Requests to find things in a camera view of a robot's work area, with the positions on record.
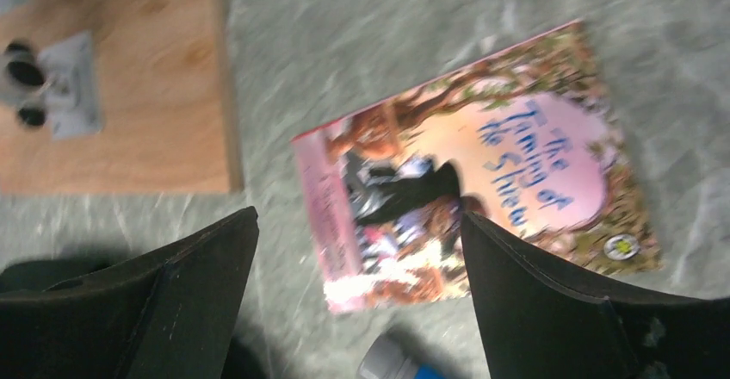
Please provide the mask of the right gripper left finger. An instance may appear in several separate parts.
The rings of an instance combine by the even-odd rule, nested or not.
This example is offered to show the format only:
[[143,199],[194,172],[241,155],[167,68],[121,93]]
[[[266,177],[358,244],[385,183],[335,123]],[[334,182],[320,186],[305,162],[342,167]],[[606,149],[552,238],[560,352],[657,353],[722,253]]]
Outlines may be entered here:
[[36,259],[1,274],[4,378],[218,378],[259,236],[243,208],[113,264]]

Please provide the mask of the small pink card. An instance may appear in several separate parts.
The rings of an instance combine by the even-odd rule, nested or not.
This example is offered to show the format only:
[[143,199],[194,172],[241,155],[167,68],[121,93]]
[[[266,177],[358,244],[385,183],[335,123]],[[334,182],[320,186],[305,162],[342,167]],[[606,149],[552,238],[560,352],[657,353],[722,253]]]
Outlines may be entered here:
[[662,265],[581,21],[292,145],[334,314],[468,296],[467,213],[604,275]]

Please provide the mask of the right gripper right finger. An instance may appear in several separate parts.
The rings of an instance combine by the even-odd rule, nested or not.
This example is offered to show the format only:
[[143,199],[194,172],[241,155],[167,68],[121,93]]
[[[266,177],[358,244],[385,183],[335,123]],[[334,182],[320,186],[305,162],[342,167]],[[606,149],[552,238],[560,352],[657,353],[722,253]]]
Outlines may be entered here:
[[461,241],[492,377],[728,377],[728,299],[599,275],[479,214],[462,217]]

